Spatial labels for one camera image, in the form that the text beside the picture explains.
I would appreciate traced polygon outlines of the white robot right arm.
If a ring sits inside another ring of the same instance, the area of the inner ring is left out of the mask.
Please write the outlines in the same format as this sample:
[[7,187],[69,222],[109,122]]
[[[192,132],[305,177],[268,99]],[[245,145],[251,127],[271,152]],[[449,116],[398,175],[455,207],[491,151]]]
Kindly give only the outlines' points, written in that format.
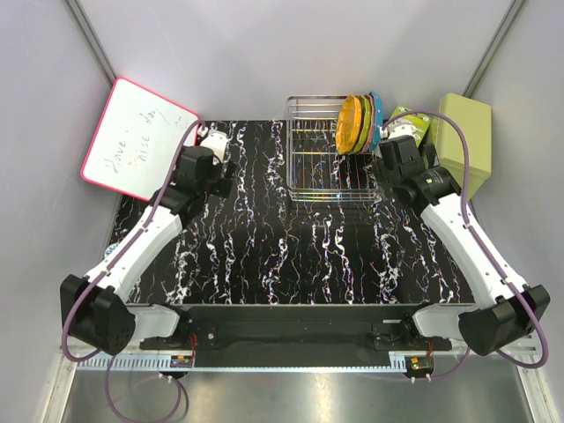
[[416,350],[431,338],[451,338],[486,356],[531,334],[550,303],[546,289],[530,286],[508,265],[462,204],[456,180],[444,167],[427,167],[413,137],[394,137],[380,150],[384,181],[441,240],[474,299],[471,306],[418,307],[401,324],[403,344]]

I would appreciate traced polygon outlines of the blue polka dot plate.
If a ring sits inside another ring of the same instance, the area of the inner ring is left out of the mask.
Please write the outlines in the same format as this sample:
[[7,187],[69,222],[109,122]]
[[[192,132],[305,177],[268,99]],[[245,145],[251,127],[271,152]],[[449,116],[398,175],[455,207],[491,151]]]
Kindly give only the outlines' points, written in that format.
[[374,102],[374,124],[375,124],[373,139],[370,146],[370,152],[375,152],[376,148],[378,147],[378,145],[382,140],[383,105],[382,105],[382,99],[378,93],[376,93],[375,91],[371,91],[369,94]]

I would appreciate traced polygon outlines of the green polka dot plate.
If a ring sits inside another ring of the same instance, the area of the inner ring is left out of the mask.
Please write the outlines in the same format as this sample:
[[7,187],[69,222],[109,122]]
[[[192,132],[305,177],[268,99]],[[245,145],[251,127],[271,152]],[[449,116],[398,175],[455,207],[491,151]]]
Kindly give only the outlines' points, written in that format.
[[361,153],[363,151],[372,122],[372,106],[370,104],[370,100],[366,95],[360,95],[359,100],[362,113],[361,126],[358,139],[355,146],[353,147],[352,153]]

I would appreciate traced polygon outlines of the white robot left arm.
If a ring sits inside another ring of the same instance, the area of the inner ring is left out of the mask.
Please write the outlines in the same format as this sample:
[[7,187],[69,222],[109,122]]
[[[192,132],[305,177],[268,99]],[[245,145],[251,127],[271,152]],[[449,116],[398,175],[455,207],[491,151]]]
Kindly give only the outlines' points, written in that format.
[[128,303],[134,285],[160,251],[203,212],[211,196],[228,197],[236,165],[226,160],[228,141],[219,132],[185,146],[162,189],[113,252],[83,277],[60,286],[63,336],[117,355],[128,344],[160,338],[170,348],[189,342],[190,327],[172,306]]

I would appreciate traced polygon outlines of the pink polka dot plate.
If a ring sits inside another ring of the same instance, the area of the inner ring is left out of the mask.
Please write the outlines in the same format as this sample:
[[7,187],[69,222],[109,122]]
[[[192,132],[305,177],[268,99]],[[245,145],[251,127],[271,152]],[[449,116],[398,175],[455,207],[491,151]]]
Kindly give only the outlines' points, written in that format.
[[370,115],[370,126],[367,133],[367,139],[365,144],[363,145],[363,149],[361,150],[363,153],[369,152],[371,144],[374,139],[375,134],[375,118],[376,118],[376,105],[375,105],[375,96],[373,92],[369,92],[366,97],[368,98],[371,106],[371,115]]

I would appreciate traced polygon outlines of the orange polka dot plate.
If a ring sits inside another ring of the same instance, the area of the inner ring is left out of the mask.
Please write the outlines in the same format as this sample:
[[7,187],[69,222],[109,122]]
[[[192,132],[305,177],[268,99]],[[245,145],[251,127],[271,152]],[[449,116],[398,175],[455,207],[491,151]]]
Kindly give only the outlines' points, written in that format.
[[335,143],[341,155],[353,151],[360,134],[362,108],[355,95],[348,95],[339,111]]

